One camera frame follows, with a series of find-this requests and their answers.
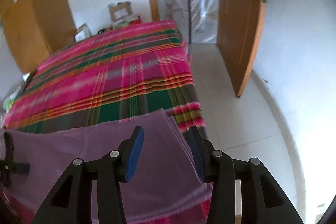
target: wooden wardrobe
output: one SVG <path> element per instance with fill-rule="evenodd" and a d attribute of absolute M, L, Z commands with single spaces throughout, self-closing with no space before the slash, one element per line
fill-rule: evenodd
<path fill-rule="evenodd" d="M 22 73 L 74 43 L 76 27 L 68 0 L 0 0 L 8 46 Z"/>

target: tiled floor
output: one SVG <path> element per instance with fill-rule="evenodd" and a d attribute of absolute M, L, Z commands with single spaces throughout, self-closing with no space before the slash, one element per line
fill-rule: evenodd
<path fill-rule="evenodd" d="M 259 158 L 296 206 L 290 158 L 278 124 L 256 84 L 249 79 L 242 97 L 237 99 L 216 45 L 192 44 L 191 53 L 195 87 L 213 146 L 235 159 Z M 239 215 L 238 182 L 236 191 Z"/>

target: cardboard box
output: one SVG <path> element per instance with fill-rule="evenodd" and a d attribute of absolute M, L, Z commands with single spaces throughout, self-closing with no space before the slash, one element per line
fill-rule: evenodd
<path fill-rule="evenodd" d="M 130 2 L 118 3 L 117 6 L 109 5 L 109 11 L 110 11 L 112 22 L 115 22 L 117 20 L 124 18 L 125 16 L 129 16 L 133 14 Z"/>
<path fill-rule="evenodd" d="M 91 36 L 92 34 L 90 32 L 90 29 L 85 23 L 77 29 L 77 34 L 75 35 L 75 41 L 79 42 L 87 38 L 90 38 Z"/>

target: bed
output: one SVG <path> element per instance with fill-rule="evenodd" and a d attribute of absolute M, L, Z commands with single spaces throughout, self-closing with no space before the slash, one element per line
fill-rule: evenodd
<path fill-rule="evenodd" d="M 163 108 L 182 134 L 204 121 L 188 44 L 173 21 L 129 26 L 63 48 L 45 60 L 4 125 L 51 133 L 130 119 Z M 10 198 L 24 222 L 35 212 Z M 205 223 L 210 202 L 155 223 Z"/>

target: metal screw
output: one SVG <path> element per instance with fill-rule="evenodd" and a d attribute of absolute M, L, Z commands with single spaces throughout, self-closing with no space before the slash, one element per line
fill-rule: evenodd
<path fill-rule="evenodd" d="M 116 157 L 118 157 L 119 156 L 119 152 L 118 151 L 112 151 L 111 153 L 110 153 L 110 157 L 111 158 L 116 158 Z"/>
<path fill-rule="evenodd" d="M 251 163 L 254 164 L 254 165 L 259 165 L 260 164 L 260 160 L 257 159 L 257 158 L 252 158 L 251 159 Z"/>
<path fill-rule="evenodd" d="M 212 154 L 215 156 L 215 157 L 221 157 L 223 155 L 223 152 L 220 151 L 220 150 L 215 150 L 212 152 Z"/>
<path fill-rule="evenodd" d="M 73 162 L 73 165 L 78 166 L 82 164 L 82 160 L 81 159 L 75 159 Z"/>

